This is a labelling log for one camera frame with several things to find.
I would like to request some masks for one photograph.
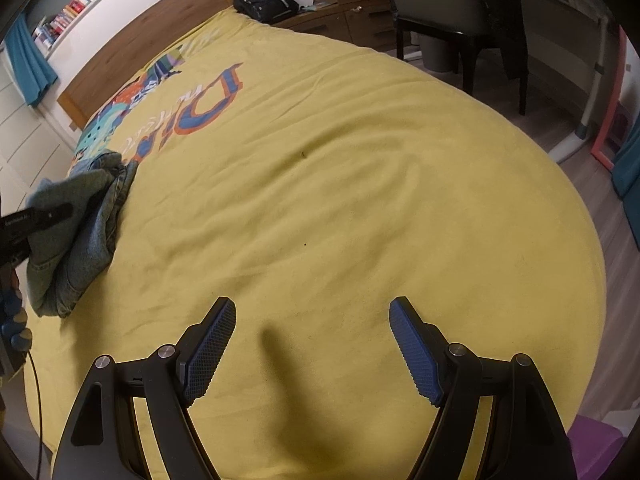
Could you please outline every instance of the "wooden headboard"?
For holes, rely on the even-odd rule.
[[[233,0],[161,0],[109,40],[58,97],[79,128],[151,59]]]

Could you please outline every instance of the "gloved hand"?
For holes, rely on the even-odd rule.
[[[27,352],[31,349],[31,330],[27,328],[27,311],[22,306],[20,283],[15,271],[11,276],[11,290],[0,292],[0,308],[6,314],[6,319],[0,326],[0,336],[6,346],[14,350]]]

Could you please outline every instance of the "wire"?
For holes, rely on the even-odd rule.
[[[42,468],[42,448],[44,443],[42,441],[42,400],[40,399],[40,383],[38,382],[38,374],[36,373],[36,365],[31,357],[31,352],[27,352],[29,361],[31,361],[31,368],[33,368],[33,377],[36,379],[36,391],[38,393],[38,467],[36,469],[36,480],[40,480],[40,469]]]

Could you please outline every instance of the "silver bolt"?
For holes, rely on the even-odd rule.
[[[531,366],[531,364],[533,363],[533,361],[531,360],[531,357],[529,357],[526,354],[518,354],[518,355],[516,355],[516,362],[520,366]]]
[[[455,355],[456,357],[463,356],[466,354],[466,346],[460,343],[451,343],[449,345],[449,353],[451,355]]]
[[[102,368],[105,368],[110,362],[111,362],[111,359],[109,359],[109,356],[103,355],[98,357],[95,360],[95,367],[102,369]]]
[[[160,347],[160,349],[158,350],[158,355],[162,359],[167,359],[168,357],[171,357],[173,354],[175,354],[175,347],[173,345],[164,345]]]

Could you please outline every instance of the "blue gripper pad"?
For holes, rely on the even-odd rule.
[[[427,397],[434,406],[439,406],[444,392],[438,380],[436,360],[429,352],[425,341],[420,336],[406,309],[407,307],[401,303],[399,298],[395,298],[391,302],[389,305],[391,331],[400,347],[404,362],[408,366],[412,378],[414,378],[418,393],[423,397]]]
[[[207,392],[235,327],[236,306],[227,300],[202,337],[200,345],[194,349],[191,359],[186,362],[182,396],[187,408]]]

